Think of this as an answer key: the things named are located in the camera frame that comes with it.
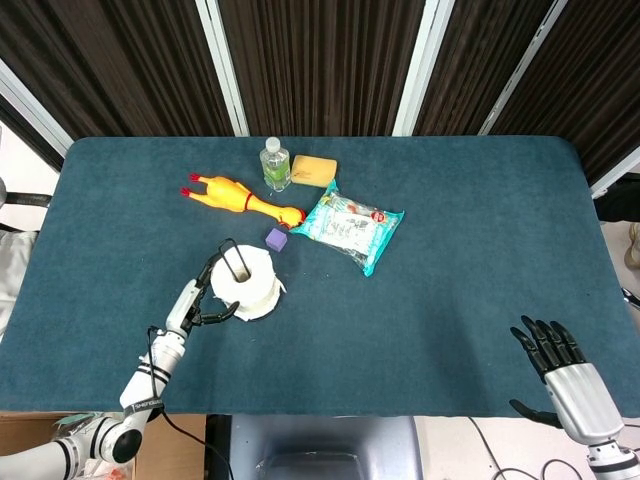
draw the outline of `wet wipes package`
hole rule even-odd
[[[304,223],[291,233],[349,255],[369,277],[403,216],[404,212],[386,212],[344,197],[332,180]]]

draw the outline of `white paper roll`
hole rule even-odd
[[[244,321],[265,316],[272,311],[280,298],[280,289],[286,292],[284,285],[273,271],[269,252],[250,245],[239,245],[251,277],[247,279],[242,260],[235,248],[228,249],[224,256],[240,282],[236,282],[224,260],[218,260],[211,271],[211,287],[216,297],[227,306],[240,302],[236,317]]]

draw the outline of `yellow sponge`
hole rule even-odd
[[[336,176],[338,162],[330,158],[296,155],[291,168],[291,181],[314,187],[327,187]]]

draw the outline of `white bottle cap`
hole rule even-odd
[[[276,137],[267,138],[265,145],[267,146],[267,152],[269,153],[276,153],[280,150],[280,140]]]

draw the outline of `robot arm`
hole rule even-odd
[[[149,417],[154,410],[163,408],[160,396],[184,355],[192,327],[222,322],[238,308],[236,302],[221,314],[200,314],[211,269],[221,255],[211,257],[200,275],[187,283],[167,317],[166,330],[156,332],[149,351],[140,357],[138,368],[120,396],[124,419],[97,418],[74,435],[0,457],[0,480],[68,480],[82,472],[88,458],[126,463],[135,457]]]
[[[531,338],[515,327],[511,333],[546,385],[557,413],[537,412],[518,400],[511,405],[522,416],[563,428],[572,440],[587,445],[589,467],[598,480],[640,480],[638,457],[616,442],[624,428],[620,412],[571,333],[557,322],[547,325],[526,316],[522,322]]]

